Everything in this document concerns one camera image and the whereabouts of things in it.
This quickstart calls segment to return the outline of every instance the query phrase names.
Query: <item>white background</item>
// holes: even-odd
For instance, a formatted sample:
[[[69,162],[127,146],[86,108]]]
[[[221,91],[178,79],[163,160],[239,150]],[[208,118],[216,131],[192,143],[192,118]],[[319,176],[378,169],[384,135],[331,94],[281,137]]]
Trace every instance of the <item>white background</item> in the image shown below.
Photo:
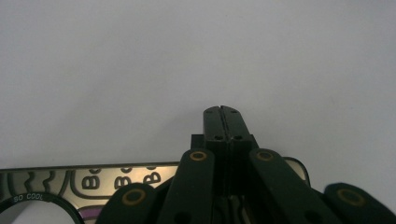
[[[0,168],[178,161],[202,112],[228,105],[261,147],[302,161],[315,189],[347,182],[396,212],[395,12],[361,0],[2,1]]]

